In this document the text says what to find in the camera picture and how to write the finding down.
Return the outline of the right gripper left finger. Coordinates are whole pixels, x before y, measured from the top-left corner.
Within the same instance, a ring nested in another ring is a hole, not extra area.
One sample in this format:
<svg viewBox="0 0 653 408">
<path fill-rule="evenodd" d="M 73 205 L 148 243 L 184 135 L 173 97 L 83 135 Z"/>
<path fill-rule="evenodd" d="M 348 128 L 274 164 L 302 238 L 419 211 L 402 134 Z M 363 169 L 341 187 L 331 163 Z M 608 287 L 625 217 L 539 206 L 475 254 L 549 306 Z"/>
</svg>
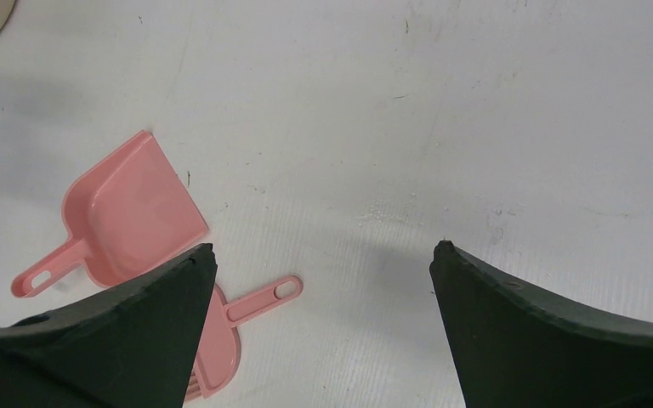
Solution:
<svg viewBox="0 0 653 408">
<path fill-rule="evenodd" d="M 0 327 L 0 407 L 180 407 L 218 265 L 209 243 Z"/>
</svg>

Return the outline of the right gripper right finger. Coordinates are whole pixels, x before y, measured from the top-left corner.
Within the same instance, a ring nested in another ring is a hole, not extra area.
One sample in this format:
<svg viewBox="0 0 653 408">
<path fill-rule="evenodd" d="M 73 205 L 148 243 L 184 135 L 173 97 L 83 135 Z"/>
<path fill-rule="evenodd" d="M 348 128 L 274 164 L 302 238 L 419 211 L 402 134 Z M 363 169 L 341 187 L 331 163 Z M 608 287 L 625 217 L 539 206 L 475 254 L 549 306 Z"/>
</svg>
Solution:
<svg viewBox="0 0 653 408">
<path fill-rule="evenodd" d="M 570 300 L 441 241 L 429 266 L 469 407 L 653 407 L 653 323 Z"/>
</svg>

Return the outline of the pink hand brush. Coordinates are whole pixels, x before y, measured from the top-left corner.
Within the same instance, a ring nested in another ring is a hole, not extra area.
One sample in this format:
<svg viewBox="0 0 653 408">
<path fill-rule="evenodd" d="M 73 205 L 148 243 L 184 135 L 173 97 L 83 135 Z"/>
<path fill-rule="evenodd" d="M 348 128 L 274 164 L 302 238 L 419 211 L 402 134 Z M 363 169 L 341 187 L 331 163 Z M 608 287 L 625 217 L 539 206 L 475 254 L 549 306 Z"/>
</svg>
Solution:
<svg viewBox="0 0 653 408">
<path fill-rule="evenodd" d="M 285 276 L 233 301 L 215 286 L 185 393 L 185 403 L 207 399 L 226 387 L 241 359 L 238 327 L 297 298 L 304 283 Z"/>
</svg>

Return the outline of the pink plastic dustpan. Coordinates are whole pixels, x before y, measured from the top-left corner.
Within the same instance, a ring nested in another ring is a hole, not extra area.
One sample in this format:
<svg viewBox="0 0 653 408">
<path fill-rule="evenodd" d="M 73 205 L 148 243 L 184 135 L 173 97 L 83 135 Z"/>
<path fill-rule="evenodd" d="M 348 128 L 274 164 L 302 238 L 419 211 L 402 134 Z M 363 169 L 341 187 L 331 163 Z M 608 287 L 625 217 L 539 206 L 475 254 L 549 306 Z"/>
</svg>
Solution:
<svg viewBox="0 0 653 408">
<path fill-rule="evenodd" d="M 117 286 L 193 247 L 208 226 L 154 135 L 140 131 L 65 193 L 65 243 L 17 275 L 10 290 L 30 298 L 82 266 L 101 287 Z"/>
</svg>

